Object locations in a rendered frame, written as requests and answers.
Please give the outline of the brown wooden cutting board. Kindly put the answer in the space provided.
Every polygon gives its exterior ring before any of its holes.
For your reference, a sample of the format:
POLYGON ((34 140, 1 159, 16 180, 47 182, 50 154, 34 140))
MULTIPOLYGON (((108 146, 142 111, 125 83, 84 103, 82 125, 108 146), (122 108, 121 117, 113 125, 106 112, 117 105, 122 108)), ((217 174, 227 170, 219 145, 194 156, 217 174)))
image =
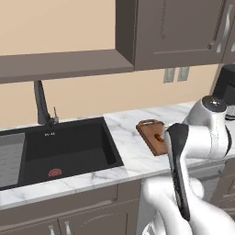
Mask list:
POLYGON ((157 119, 141 120, 136 125, 138 133, 141 135, 154 156, 167 153, 167 148, 163 139, 164 128, 164 123, 157 119))

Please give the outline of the black kitchen sink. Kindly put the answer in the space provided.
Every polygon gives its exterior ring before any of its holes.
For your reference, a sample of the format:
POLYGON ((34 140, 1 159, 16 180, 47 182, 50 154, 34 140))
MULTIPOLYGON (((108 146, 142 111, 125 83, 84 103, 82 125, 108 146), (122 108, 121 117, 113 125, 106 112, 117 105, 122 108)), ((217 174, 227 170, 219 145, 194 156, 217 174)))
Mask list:
POLYGON ((103 117, 0 131, 0 191, 122 164, 103 117))

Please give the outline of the small grey-brown drawer front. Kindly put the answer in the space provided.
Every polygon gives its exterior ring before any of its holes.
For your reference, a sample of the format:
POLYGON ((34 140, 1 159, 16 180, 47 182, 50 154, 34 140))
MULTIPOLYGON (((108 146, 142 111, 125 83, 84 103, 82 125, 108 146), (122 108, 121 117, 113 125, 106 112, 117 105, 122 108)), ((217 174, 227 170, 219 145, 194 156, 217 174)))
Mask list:
POLYGON ((117 201, 125 202, 140 197, 141 180, 130 181, 117 185, 117 201))

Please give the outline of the dark grey sink tap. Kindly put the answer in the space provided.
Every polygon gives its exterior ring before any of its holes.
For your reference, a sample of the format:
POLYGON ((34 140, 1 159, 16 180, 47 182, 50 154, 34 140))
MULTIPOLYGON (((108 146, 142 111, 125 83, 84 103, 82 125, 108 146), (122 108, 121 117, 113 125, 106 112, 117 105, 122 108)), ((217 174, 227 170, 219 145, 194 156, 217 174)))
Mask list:
POLYGON ((59 117, 56 113, 55 117, 51 117, 48 112, 42 81, 34 82, 34 94, 38 110, 38 123, 41 126, 51 126, 53 124, 57 124, 59 122, 59 117))

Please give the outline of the grey-brown base cupboard door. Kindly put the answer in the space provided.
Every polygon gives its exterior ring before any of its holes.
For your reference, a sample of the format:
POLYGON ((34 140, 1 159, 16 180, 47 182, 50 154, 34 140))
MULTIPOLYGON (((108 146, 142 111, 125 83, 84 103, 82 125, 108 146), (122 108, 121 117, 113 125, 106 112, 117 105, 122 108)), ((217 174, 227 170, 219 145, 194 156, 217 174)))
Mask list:
POLYGON ((138 199, 100 207, 59 218, 62 235, 69 221, 72 235, 135 235, 139 213, 138 199))
POLYGON ((29 224, 21 228, 0 231, 0 235, 50 235, 49 225, 53 226, 55 235, 62 235, 60 226, 56 219, 36 224, 29 224))

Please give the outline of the wide grey-brown drawer front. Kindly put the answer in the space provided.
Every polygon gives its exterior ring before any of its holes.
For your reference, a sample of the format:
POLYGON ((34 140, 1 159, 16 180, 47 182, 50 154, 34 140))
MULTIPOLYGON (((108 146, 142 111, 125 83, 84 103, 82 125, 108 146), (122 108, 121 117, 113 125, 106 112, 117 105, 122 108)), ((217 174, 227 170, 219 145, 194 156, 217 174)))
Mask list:
POLYGON ((0 227, 50 217, 75 209, 93 208, 111 204, 117 197, 118 187, 112 185, 69 196, 60 196, 20 207, 0 210, 0 227))

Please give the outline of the black countertop appliance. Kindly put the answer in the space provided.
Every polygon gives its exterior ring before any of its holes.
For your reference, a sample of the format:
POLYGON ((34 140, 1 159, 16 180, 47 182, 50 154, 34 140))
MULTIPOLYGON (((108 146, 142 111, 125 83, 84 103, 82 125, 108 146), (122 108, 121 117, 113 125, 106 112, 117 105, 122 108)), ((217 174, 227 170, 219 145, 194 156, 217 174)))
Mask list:
POLYGON ((222 66, 213 96, 226 103, 228 107, 226 120, 235 120, 235 64, 222 66))

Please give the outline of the narrow grey-brown cupboard door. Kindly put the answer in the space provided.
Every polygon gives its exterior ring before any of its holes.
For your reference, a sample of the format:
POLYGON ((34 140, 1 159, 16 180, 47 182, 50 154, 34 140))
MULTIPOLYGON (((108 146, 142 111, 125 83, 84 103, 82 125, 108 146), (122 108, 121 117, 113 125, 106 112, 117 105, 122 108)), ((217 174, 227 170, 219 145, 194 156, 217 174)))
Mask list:
POLYGON ((232 4, 231 26, 229 27, 229 35, 222 57, 222 63, 235 62, 235 0, 232 0, 232 4))

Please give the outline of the grey-brown base cupboard run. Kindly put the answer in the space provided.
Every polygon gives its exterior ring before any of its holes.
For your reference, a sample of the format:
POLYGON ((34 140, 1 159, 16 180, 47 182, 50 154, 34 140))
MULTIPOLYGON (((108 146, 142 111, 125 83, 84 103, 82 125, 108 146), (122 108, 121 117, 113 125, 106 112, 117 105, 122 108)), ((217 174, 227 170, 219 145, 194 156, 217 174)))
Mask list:
POLYGON ((204 200, 222 208, 235 220, 235 158, 190 167, 205 190, 204 200))

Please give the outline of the grey wall socket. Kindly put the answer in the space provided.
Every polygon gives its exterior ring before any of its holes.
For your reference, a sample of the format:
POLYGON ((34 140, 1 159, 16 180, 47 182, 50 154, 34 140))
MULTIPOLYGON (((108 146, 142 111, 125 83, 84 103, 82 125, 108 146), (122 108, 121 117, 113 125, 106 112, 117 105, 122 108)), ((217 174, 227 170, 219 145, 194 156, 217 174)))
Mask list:
POLYGON ((187 80, 187 77, 188 77, 188 74, 189 74, 189 67, 188 67, 188 66, 186 66, 186 67, 181 67, 181 68, 179 69, 177 81, 178 81, 178 82, 186 81, 186 80, 187 80))
POLYGON ((174 79, 175 68, 167 68, 164 70, 163 81, 165 83, 172 83, 174 79))

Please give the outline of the grey-brown wall shelf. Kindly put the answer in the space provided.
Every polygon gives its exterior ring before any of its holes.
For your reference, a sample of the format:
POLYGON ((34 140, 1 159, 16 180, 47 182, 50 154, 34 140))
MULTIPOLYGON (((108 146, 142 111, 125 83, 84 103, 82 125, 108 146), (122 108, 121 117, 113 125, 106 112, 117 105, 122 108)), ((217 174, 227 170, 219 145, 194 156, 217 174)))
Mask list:
POLYGON ((134 70, 117 50, 85 50, 0 56, 0 84, 134 70))

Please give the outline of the grey-brown wall cupboard door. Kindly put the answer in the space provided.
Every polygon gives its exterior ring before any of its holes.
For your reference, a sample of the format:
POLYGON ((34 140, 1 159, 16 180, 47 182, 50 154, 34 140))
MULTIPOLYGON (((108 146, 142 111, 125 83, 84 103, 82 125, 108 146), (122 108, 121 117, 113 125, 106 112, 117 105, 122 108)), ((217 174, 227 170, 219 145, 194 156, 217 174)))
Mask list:
POLYGON ((228 6, 229 0, 139 0, 135 68, 219 62, 228 6))

